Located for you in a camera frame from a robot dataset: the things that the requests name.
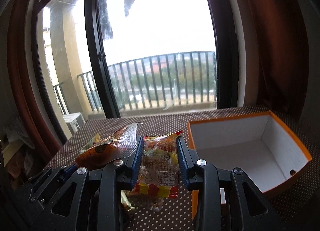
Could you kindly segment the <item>clear colourful candy packet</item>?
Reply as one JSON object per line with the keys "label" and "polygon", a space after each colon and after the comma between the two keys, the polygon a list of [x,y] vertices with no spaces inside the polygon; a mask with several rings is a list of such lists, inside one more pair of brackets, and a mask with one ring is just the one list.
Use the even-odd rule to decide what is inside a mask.
{"label": "clear colourful candy packet", "polygon": [[177,131],[163,136],[144,137],[144,152],[134,191],[149,197],[176,198],[179,164]]}

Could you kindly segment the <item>white air conditioner unit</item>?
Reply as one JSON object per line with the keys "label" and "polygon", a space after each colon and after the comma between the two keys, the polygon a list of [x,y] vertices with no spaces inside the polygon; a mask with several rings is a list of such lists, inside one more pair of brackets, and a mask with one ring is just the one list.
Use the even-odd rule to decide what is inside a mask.
{"label": "white air conditioner unit", "polygon": [[76,133],[85,124],[85,120],[83,118],[82,113],[72,113],[63,115],[63,119],[65,120],[65,123],[67,124],[72,135]]}

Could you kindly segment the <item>orange clear snack packet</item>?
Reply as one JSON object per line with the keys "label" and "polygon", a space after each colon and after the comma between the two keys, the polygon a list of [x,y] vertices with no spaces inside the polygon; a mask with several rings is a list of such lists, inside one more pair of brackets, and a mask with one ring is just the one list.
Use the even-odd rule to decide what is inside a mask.
{"label": "orange clear snack packet", "polygon": [[143,142],[138,140],[138,125],[139,123],[131,123],[108,138],[90,147],[83,147],[80,155],[75,159],[75,164],[78,167],[94,170],[116,159],[132,157],[132,167],[138,167],[142,161],[144,149]]}

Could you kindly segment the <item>orange cardboard box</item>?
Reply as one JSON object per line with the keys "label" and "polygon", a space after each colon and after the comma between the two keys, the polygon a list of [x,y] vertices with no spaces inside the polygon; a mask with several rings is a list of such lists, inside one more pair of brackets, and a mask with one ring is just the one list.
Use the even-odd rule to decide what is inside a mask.
{"label": "orange cardboard box", "polygon": [[189,146],[217,168],[241,168],[284,219],[296,215],[312,195],[308,170],[316,152],[301,128],[268,110],[190,120]]}

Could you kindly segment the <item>brown polka dot tablecloth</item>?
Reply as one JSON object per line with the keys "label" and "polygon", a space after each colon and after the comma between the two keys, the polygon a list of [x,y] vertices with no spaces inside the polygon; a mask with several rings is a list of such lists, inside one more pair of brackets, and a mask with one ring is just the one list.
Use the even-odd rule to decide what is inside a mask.
{"label": "brown polka dot tablecloth", "polygon": [[[263,106],[247,106],[240,108],[198,111],[192,113],[159,114],[142,117],[125,117],[112,119],[89,120],[82,126],[48,163],[51,168],[70,165],[78,156],[80,149],[96,134],[107,137],[115,130],[133,122],[142,122],[141,135],[163,135],[176,130],[182,130],[183,137],[188,135],[187,123],[197,119],[224,119],[231,116],[253,115],[267,112]],[[285,230],[319,230],[319,147],[308,132],[305,125],[287,114],[275,113],[306,145],[313,157],[302,176],[289,190],[277,195],[271,200],[272,206],[280,215]],[[167,200],[164,211],[172,213],[166,224],[156,225],[155,221],[163,217],[163,213],[152,213],[140,209],[129,230],[195,230],[191,220],[191,193],[181,188],[177,202]]]}

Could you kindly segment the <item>balcony metal railing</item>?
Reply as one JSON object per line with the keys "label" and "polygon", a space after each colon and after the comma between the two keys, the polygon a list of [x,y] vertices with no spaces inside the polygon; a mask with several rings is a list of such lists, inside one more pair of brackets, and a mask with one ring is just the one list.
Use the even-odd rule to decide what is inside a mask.
{"label": "balcony metal railing", "polygon": [[217,101],[215,51],[189,51],[147,57],[106,57],[120,112],[208,104]]}

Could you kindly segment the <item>brown curtain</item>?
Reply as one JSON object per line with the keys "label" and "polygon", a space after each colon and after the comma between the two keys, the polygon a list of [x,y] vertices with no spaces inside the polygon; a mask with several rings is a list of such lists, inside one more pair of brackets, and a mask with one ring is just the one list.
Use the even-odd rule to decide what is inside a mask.
{"label": "brown curtain", "polygon": [[247,0],[259,51],[258,104],[299,119],[309,78],[309,45],[298,0]]}

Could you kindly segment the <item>black window frame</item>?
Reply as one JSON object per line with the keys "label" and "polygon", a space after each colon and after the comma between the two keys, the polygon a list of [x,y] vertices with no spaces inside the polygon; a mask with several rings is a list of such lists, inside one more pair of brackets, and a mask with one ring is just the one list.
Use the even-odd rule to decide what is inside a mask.
{"label": "black window frame", "polygon": [[91,67],[106,118],[119,118],[99,21],[98,0],[84,0],[85,28]]}

